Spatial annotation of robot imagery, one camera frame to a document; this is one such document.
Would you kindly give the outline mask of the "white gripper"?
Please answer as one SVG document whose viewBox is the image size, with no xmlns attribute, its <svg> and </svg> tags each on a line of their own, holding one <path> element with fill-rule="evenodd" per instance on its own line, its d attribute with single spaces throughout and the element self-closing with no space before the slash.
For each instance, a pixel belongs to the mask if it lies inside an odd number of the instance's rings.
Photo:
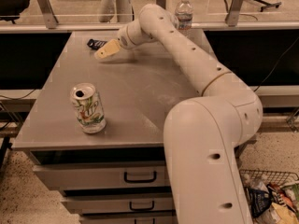
<svg viewBox="0 0 299 224">
<path fill-rule="evenodd" d="M 117 40 L 111 39 L 94 53 L 97 60 L 110 57 L 121 50 L 132 49 L 150 41 L 150 37 L 141 29 L 139 20 L 125 24 L 117 32 Z"/>
</svg>

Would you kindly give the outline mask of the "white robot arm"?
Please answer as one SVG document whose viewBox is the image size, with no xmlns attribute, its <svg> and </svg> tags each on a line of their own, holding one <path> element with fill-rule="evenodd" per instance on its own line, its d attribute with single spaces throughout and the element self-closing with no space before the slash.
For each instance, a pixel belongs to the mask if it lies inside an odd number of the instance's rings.
<svg viewBox="0 0 299 224">
<path fill-rule="evenodd" d="M 98 59 L 120 49 L 159 41 L 198 95 L 175 105 L 164 122 L 164 154 L 178 224 L 253 224 L 235 161 L 235 147 L 259 130 L 263 106 L 257 94 L 175 27 L 158 5 L 142 7 Z"/>
</svg>

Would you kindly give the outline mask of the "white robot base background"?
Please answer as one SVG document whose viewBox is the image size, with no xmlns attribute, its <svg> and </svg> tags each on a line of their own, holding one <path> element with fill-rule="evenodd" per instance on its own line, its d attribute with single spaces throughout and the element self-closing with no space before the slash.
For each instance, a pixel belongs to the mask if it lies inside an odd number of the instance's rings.
<svg viewBox="0 0 299 224">
<path fill-rule="evenodd" d="M 99 7 L 99 21 L 110 22 L 113 17 L 117 22 L 126 23 L 134 20 L 132 0 L 101 0 Z"/>
</svg>

